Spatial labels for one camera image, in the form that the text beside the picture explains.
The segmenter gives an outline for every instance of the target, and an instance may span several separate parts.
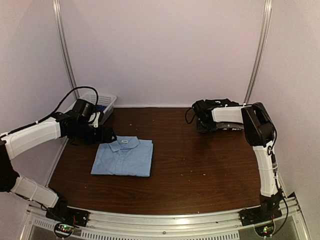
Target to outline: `plastic basket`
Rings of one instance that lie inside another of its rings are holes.
[[[93,92],[86,92],[85,94],[83,94],[80,99],[84,99],[92,104],[96,104],[96,99],[97,96],[96,94]],[[101,120],[101,122],[99,122],[99,124],[104,124],[105,121],[108,119],[108,117],[112,114],[112,112],[114,111],[114,105],[115,105],[115,101],[117,99],[117,96],[115,95],[110,95],[110,94],[102,94],[99,93],[99,98],[98,98],[98,105],[99,106],[103,106],[106,107],[103,110],[103,118]],[[73,106],[75,105],[76,102],[74,102],[67,110],[71,110],[73,108]]]

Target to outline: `blue shirt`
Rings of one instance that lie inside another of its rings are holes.
[[[149,177],[153,154],[151,140],[118,136],[112,143],[100,144],[91,174]]]

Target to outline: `metal rail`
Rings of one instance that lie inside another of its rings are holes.
[[[54,11],[57,30],[58,30],[58,36],[59,36],[64,66],[66,69],[70,86],[72,89],[74,89],[77,86],[77,84],[76,84],[75,75],[71,66],[69,52],[67,48],[67,41],[66,41],[65,30],[64,30],[62,15],[61,15],[60,0],[53,0],[53,11]],[[73,91],[73,96],[75,99],[78,99],[80,97],[79,91],[78,90]]]
[[[287,198],[289,216],[299,220],[295,228],[301,240],[309,240],[299,203],[295,197]],[[286,216],[286,206],[280,203],[282,217]],[[242,226],[239,217],[241,209],[185,215],[134,215],[89,210],[86,227],[74,232],[75,237],[87,240],[210,240],[216,236],[237,236],[237,232],[253,228],[253,225]],[[30,203],[27,220],[23,226],[21,240],[29,240],[33,226],[53,230],[56,222],[45,217],[37,203]]]
[[[243,101],[244,104],[247,104],[250,101],[250,98],[251,98],[251,95],[252,95],[256,80],[257,80],[260,64],[261,64],[262,57],[263,57],[263,52],[264,52],[267,37],[268,37],[269,26],[270,26],[270,21],[271,21],[271,14],[272,14],[272,0],[265,0],[258,49],[256,52],[255,61],[254,61],[248,89],[247,89],[247,92],[245,95],[245,99]]]

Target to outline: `white arm segment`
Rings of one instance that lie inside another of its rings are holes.
[[[60,124],[56,122],[55,118],[50,117],[39,124],[2,137],[1,140],[6,141],[5,148],[9,159],[13,160],[19,154],[60,136]],[[16,179],[15,185],[10,192],[23,196],[30,201],[43,204],[47,208],[53,208],[59,198],[51,189],[37,184],[24,176]]]
[[[212,110],[213,121],[216,123],[240,123],[243,124],[241,109],[245,106],[216,107]]]
[[[275,172],[278,171],[278,166],[272,164],[271,155],[268,155],[268,147],[273,144],[273,141],[267,143],[266,147],[254,146],[253,151],[258,162],[260,181],[261,181],[261,195],[266,197],[271,197],[278,192],[276,181],[278,187],[280,188],[280,182],[278,179],[278,174],[275,179]]]
[[[58,195],[50,188],[39,185],[24,176],[16,179],[15,185],[10,192],[21,195],[30,201],[43,204],[47,208],[53,208],[59,199]]]
[[[212,110],[213,121],[216,123],[240,123],[243,124],[241,109],[244,106],[226,106],[226,107],[216,107]],[[271,155],[268,155],[268,147],[273,144],[273,141],[268,142],[266,147],[254,146],[253,151],[258,162],[258,168],[260,173],[261,181],[261,195],[266,197],[271,197],[278,192],[276,181],[278,187],[280,188],[280,182],[278,178],[275,180],[274,171],[278,170],[277,164],[273,166]]]
[[[61,136],[60,124],[53,117],[2,138],[10,160],[19,154]]]

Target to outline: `wooden table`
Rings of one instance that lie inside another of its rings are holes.
[[[98,145],[67,145],[49,187],[71,207],[194,214],[259,205],[260,178],[243,131],[199,134],[185,108],[116,108],[105,123],[154,144],[150,177],[91,175]]]

